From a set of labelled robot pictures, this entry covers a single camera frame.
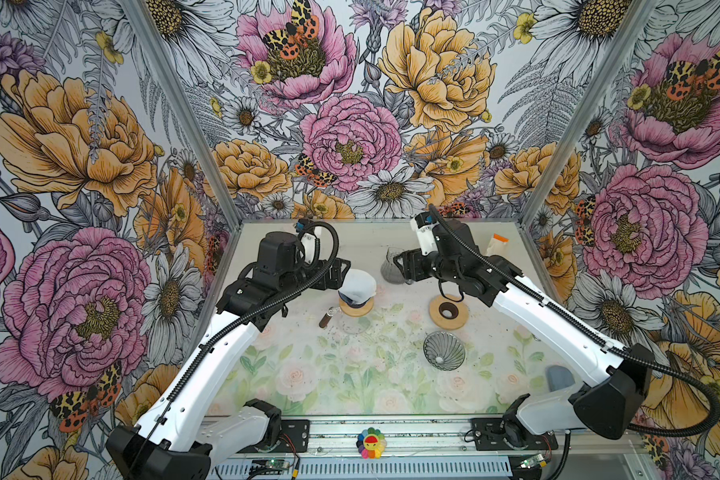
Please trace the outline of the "grey ribbed glass pitcher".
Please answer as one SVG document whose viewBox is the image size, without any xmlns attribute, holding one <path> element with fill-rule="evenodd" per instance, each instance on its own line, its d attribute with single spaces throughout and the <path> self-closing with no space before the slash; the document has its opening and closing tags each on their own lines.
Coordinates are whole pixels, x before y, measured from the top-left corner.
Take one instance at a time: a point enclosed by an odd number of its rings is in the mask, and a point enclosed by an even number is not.
<svg viewBox="0 0 720 480">
<path fill-rule="evenodd" d="M 394 263 L 394 258 L 401 254 L 402 250 L 395 247 L 387 249 L 385 260 L 381 265 L 380 272 L 383 279 L 390 284 L 400 285 L 405 283 L 405 278 Z"/>
</svg>

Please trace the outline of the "grey glass dripper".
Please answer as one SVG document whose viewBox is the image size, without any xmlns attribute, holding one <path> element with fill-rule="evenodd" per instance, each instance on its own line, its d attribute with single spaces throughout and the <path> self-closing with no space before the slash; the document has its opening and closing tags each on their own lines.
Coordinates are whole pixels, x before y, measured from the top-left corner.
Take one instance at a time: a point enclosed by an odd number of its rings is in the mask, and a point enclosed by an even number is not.
<svg viewBox="0 0 720 480">
<path fill-rule="evenodd" d="M 427 362 L 440 371 L 456 370 L 466 359 L 463 342 L 447 331 L 428 334 L 424 339 L 422 350 Z"/>
</svg>

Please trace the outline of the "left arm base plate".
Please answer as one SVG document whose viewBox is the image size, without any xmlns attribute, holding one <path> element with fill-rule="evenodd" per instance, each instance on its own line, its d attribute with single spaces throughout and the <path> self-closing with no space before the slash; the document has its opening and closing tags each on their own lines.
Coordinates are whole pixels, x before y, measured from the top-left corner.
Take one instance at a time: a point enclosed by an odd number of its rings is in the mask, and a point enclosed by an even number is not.
<svg viewBox="0 0 720 480">
<path fill-rule="evenodd" d="M 257 444 L 249 445 L 240 453 L 292 453 L 292 447 L 298 454 L 308 449 L 311 422 L 306 419 L 285 419 L 271 422 L 264 438 Z"/>
</svg>

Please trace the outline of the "white paper coffee filter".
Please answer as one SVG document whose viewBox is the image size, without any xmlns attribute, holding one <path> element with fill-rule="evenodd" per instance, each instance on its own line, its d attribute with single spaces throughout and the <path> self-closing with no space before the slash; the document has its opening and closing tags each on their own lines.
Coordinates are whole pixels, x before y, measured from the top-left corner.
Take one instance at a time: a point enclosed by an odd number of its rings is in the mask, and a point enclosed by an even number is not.
<svg viewBox="0 0 720 480">
<path fill-rule="evenodd" d="M 377 282 L 368 272 L 351 268 L 347 272 L 343 280 L 343 284 L 339 288 L 338 292 L 339 291 L 346 293 L 356 292 L 358 294 L 366 295 L 374 293 L 376 295 Z"/>
</svg>

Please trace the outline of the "blue glass dripper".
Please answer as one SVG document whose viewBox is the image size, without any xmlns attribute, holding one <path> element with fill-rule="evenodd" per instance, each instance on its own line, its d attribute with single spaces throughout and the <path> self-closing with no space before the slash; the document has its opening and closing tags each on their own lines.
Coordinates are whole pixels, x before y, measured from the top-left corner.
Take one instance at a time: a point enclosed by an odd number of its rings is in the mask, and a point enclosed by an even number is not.
<svg viewBox="0 0 720 480">
<path fill-rule="evenodd" d="M 339 291 L 338 294 L 339 294 L 339 298 L 345 304 L 347 304 L 350 308 L 355 308 L 355 309 L 363 307 L 364 305 L 366 305 L 368 302 L 370 302 L 375 297 L 374 293 L 366 295 L 366 294 L 358 294 L 356 292 L 346 293 L 346 292 Z"/>
</svg>

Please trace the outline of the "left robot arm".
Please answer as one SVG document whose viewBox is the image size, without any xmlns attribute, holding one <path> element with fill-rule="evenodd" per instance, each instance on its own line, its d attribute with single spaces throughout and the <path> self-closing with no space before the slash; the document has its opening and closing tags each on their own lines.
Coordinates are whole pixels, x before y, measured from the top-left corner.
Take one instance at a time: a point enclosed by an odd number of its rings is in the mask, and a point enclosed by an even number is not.
<svg viewBox="0 0 720 480">
<path fill-rule="evenodd" d="M 257 258 L 221 294 L 216 312 L 179 373 L 131 427 L 117 427 L 106 449 L 125 479 L 205 479 L 229 456 L 276 442 L 279 411 L 253 400 L 208 428 L 202 423 L 242 355 L 276 314 L 307 289 L 338 290 L 350 262 L 324 221 L 301 220 L 294 233 L 273 231 Z"/>
</svg>

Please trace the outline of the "clear glass carafe wooden handle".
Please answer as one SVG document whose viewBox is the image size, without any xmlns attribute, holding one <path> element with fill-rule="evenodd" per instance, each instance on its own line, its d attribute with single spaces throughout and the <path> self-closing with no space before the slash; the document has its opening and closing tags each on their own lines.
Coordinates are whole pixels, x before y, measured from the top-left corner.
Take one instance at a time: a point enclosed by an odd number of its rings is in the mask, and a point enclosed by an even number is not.
<svg viewBox="0 0 720 480">
<path fill-rule="evenodd" d="M 339 307 L 329 308 L 320 319 L 318 326 L 321 329 L 336 327 L 348 335 L 359 335 L 367 332 L 371 321 L 365 317 L 352 317 L 344 313 Z"/>
</svg>

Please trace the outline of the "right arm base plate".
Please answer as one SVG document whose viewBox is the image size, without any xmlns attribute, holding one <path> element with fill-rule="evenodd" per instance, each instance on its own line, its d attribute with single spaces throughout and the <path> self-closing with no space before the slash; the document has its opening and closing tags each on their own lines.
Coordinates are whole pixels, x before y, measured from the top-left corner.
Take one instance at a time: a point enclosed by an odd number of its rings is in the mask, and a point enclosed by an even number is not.
<svg viewBox="0 0 720 480">
<path fill-rule="evenodd" d="M 533 435 L 517 422 L 500 417 L 471 420 L 472 438 L 478 451 L 555 451 L 559 445 L 551 432 Z"/>
</svg>

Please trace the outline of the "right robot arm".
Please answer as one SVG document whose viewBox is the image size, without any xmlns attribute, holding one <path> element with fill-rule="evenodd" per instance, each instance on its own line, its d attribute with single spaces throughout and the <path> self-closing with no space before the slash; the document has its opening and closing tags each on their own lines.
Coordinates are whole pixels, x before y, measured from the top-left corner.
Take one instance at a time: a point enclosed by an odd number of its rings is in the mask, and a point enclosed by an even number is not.
<svg viewBox="0 0 720 480">
<path fill-rule="evenodd" d="M 632 348 L 636 362 L 614 353 L 617 341 L 579 321 L 505 257 L 482 255 L 466 224 L 422 212 L 410 226 L 419 246 L 394 259 L 407 281 L 456 285 L 460 298 L 478 300 L 525 327 L 579 378 L 551 393 L 519 396 L 503 415 L 509 441 L 518 443 L 523 434 L 579 429 L 620 439 L 647 396 L 652 352 Z"/>
</svg>

